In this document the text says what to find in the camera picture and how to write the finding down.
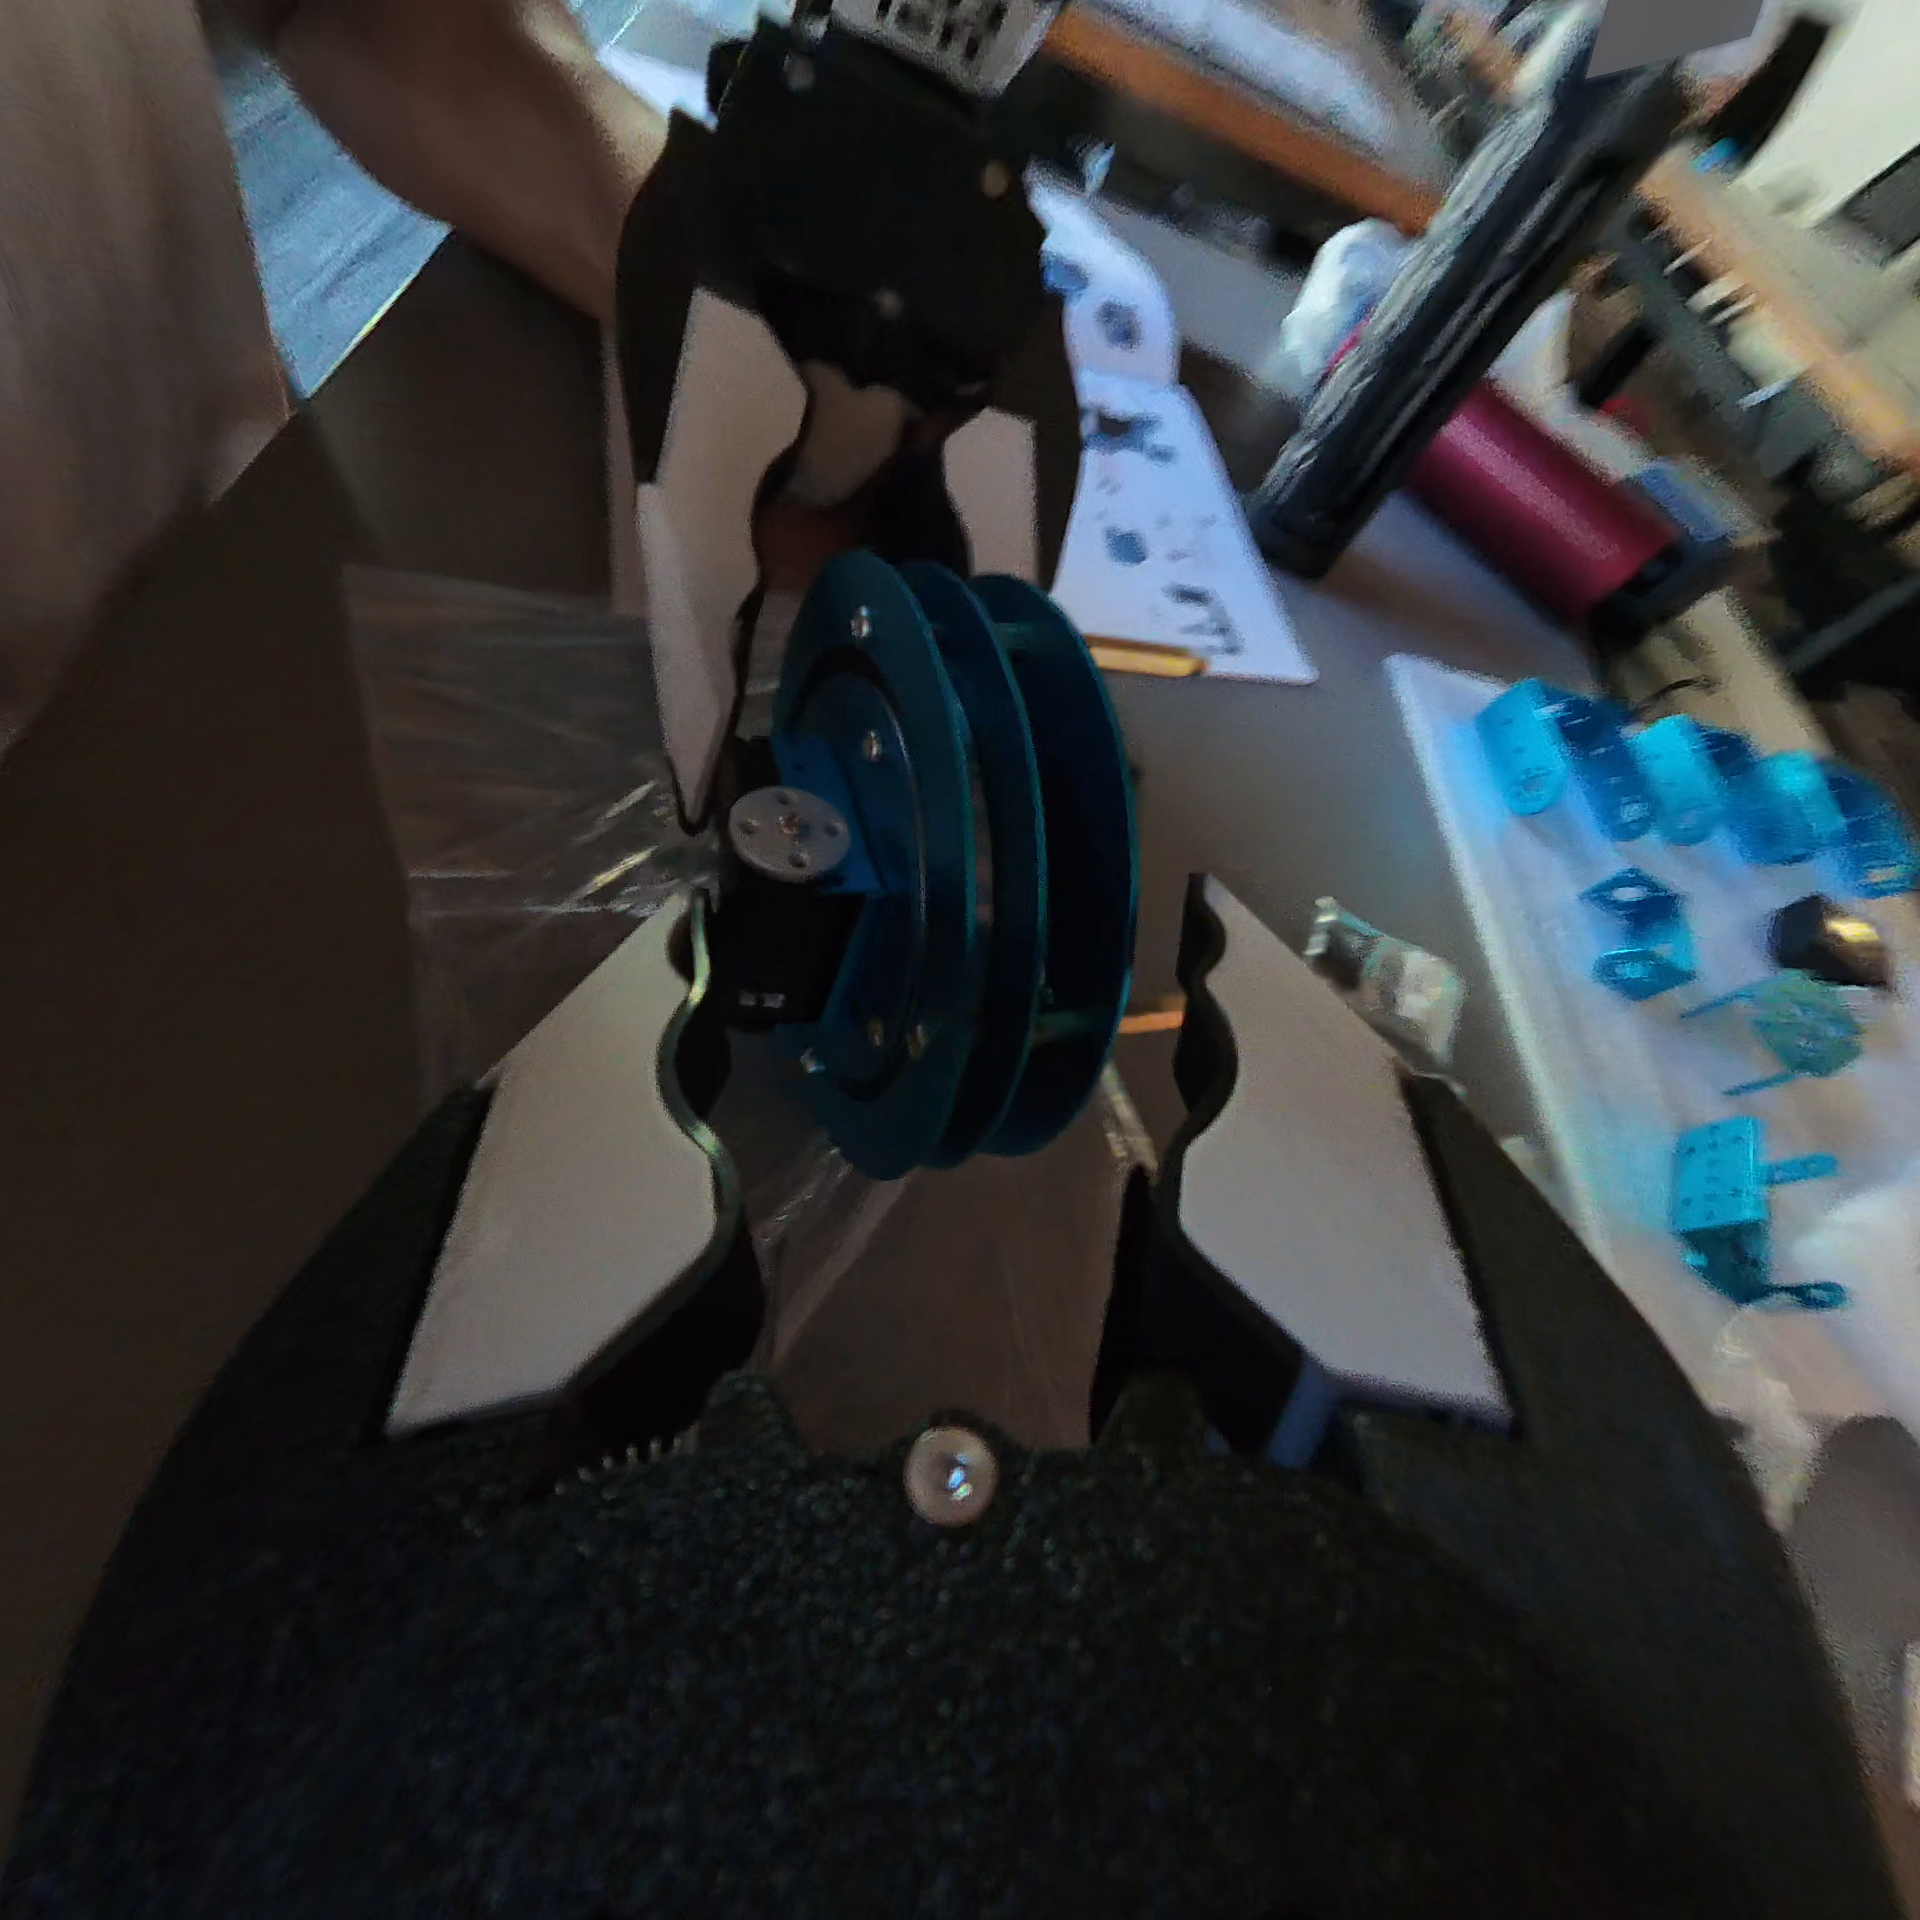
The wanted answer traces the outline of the person's left forearm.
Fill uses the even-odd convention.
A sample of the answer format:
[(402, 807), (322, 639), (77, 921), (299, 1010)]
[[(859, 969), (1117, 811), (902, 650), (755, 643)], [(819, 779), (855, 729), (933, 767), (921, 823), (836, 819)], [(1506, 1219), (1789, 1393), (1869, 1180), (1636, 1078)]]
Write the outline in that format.
[(667, 118), (562, 3), (266, 5), (294, 97), (379, 185), (594, 322)]

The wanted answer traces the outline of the small blue angled bracket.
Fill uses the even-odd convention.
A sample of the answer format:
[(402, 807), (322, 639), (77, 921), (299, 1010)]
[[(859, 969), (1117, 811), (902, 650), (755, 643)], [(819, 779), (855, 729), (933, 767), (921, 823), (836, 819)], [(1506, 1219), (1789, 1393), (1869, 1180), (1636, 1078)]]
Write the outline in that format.
[(1578, 894), (1604, 923), (1590, 975), (1623, 1001), (1645, 1003), (1695, 983), (1695, 941), (1686, 901), (1644, 867), (1621, 867)]
[(1849, 1073), (1865, 1051), (1865, 1027), (1854, 1003), (1825, 975), (1803, 969), (1772, 972), (1733, 991), (1689, 1006), (1682, 1022), (1742, 1028), (1769, 1067), (1729, 1086), (1729, 1099), (1755, 1097), (1803, 1078)]

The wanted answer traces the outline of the black servo motor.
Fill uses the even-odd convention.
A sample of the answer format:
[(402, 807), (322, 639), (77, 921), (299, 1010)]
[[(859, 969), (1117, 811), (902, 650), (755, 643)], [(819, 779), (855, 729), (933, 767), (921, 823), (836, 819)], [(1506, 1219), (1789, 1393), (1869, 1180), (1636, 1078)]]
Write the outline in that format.
[(742, 1034), (814, 1022), (842, 969), (859, 899), (857, 849), (829, 797), (767, 774), (726, 807), (709, 914), (711, 1001)]

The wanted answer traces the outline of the wood-edged table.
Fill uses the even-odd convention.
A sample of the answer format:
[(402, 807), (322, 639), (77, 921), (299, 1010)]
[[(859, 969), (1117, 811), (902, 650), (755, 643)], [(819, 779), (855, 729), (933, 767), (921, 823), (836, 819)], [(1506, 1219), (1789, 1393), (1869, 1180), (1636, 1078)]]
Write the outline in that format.
[(1069, 5), (1047, 27), (1041, 62), (1156, 111), (1318, 202), (1402, 233), (1423, 230), (1447, 194), (1109, 7)]

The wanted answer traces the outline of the large clear plastic bag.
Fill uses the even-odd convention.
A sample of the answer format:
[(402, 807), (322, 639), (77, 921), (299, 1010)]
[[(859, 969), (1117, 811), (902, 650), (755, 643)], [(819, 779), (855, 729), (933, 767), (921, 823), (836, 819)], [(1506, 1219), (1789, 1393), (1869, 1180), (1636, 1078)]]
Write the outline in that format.
[[(439, 1097), (711, 881), (715, 851), (674, 821), (639, 620), (379, 567), (347, 572), (347, 610), (405, 881), (422, 1094)], [(852, 1351), (857, 1373), (1091, 1366), (1148, 1149), (1116, 1070), (1033, 1156), (883, 1183), (828, 1145), (777, 1045), (739, 1038), (715, 1132), (770, 1294), (770, 1372), (828, 1351)]]

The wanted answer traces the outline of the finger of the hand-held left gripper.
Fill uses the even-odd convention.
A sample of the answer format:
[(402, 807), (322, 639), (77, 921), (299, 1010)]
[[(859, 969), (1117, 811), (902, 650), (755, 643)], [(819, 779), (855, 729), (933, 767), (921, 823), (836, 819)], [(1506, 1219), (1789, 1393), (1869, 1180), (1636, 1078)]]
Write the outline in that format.
[(987, 406), (894, 466), (894, 553), (963, 578), (1004, 573), (1051, 588), (1065, 522), (1043, 510), (1041, 429)]
[(802, 427), (801, 375), (763, 319), (715, 293), (687, 301), (654, 475), (636, 533), (663, 751), (686, 828), (703, 828), (742, 667), (737, 620), (759, 586), (751, 513)]

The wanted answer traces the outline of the white plastic bag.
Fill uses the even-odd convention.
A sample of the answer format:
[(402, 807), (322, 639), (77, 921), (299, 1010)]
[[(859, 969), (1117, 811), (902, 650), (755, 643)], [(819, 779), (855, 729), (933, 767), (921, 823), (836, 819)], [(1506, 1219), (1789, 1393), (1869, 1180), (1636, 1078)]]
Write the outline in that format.
[(1385, 298), (1407, 250), (1402, 229), (1381, 219), (1348, 225), (1316, 250), (1268, 356), (1268, 372), (1284, 398), (1313, 395), (1337, 350)]

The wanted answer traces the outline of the white assembly booklet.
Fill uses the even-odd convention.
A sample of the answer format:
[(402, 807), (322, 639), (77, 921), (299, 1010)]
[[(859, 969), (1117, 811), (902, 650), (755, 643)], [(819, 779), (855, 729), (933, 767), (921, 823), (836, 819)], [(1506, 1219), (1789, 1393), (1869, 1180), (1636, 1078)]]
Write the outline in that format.
[(1180, 375), (1162, 276), (1065, 185), (1029, 174), (1041, 266), (1062, 309), (1082, 459), (1051, 597), (1091, 639), (1198, 655), (1234, 682), (1316, 669)]

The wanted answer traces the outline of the person's left hand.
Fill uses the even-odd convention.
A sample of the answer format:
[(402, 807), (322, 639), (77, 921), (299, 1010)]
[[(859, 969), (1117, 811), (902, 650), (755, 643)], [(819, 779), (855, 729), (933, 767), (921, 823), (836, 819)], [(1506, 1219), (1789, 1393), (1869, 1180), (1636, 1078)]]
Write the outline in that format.
[(835, 505), (772, 497), (755, 510), (751, 549), (759, 586), (767, 591), (805, 594), (820, 572), (845, 553), (866, 550), (890, 559), (884, 529), (869, 498)]

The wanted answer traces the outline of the blue round turntable base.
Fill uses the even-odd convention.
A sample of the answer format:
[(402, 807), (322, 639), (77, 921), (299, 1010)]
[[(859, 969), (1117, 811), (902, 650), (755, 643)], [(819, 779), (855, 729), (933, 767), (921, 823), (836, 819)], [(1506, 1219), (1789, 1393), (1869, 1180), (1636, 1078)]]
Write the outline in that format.
[(1133, 995), (1137, 772), (1094, 650), (1020, 578), (855, 550), (801, 604), (766, 749), (855, 836), (828, 1006), (782, 1023), (817, 1125), (876, 1181), (1041, 1153)]

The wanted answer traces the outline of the white foam sheet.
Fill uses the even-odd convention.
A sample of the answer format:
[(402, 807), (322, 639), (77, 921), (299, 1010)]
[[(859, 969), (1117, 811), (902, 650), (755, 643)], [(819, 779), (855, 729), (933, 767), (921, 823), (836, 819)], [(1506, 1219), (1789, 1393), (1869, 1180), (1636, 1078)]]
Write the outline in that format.
[[(1508, 689), (1410, 655), (1393, 658), (1388, 678), (1543, 1125), (1550, 1193), (1698, 1397), (1734, 1421), (1767, 1513), (1786, 1522), (1842, 1425), (1890, 1420), (1916, 1436), (1916, 894), (1858, 899), (1825, 860), (1759, 867), (1723, 836), (1669, 849), (1647, 826), (1617, 844), (1578, 791), (1518, 819), (1474, 729)], [(1684, 895), (1694, 985), (1635, 1003), (1596, 983), (1606, 925), (1578, 894), (1621, 867)], [(1842, 989), (1863, 1022), (1849, 1073), (1729, 1099), (1767, 1057), (1733, 1023), (1681, 1015), (1781, 972), (1769, 916), (1811, 894), (1883, 930), (1893, 991)], [(1837, 1159), (1830, 1180), (1775, 1188), (1769, 1226), (1775, 1279), (1834, 1279), (1849, 1290), (1844, 1307), (1737, 1307), (1682, 1259), (1669, 1233), (1674, 1143), (1733, 1115), (1762, 1121), (1772, 1161)]]

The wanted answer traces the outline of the blue perforated bracket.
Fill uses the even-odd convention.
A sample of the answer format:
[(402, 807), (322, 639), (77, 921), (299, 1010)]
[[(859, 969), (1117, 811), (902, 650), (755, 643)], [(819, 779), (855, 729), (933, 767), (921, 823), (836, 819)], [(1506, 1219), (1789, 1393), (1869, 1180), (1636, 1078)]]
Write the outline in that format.
[(1830, 1180), (1834, 1155), (1767, 1156), (1767, 1132), (1755, 1115), (1709, 1121), (1674, 1143), (1669, 1233), (1686, 1267), (1737, 1307), (1836, 1311), (1849, 1291), (1834, 1279), (1775, 1279), (1772, 1267), (1772, 1193), (1789, 1183)]

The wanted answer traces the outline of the person's white shirt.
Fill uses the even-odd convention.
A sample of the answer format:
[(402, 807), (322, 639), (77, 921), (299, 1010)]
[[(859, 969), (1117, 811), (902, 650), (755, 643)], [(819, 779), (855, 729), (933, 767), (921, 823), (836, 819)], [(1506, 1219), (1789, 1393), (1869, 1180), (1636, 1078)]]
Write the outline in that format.
[(2, 739), (287, 414), (201, 14), (2, 5)]

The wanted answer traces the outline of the small black block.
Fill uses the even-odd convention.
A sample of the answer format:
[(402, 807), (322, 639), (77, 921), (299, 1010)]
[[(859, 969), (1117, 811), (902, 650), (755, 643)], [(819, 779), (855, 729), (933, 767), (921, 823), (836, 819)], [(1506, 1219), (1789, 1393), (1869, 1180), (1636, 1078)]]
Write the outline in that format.
[(1775, 908), (1767, 921), (1767, 955), (1846, 991), (1893, 991), (1894, 963), (1883, 930), (1851, 905), (1822, 894)]

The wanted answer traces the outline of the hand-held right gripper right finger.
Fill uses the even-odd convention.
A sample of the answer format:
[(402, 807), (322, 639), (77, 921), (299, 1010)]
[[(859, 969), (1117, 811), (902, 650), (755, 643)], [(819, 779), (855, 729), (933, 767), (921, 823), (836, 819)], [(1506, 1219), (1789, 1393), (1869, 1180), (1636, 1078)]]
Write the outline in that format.
[(1185, 1118), (1122, 1199), (1094, 1426), (1180, 1377), (1211, 1449), (1284, 1469), (1346, 1412), (1508, 1436), (1402, 1059), (1214, 875), (1186, 883), (1178, 974)]

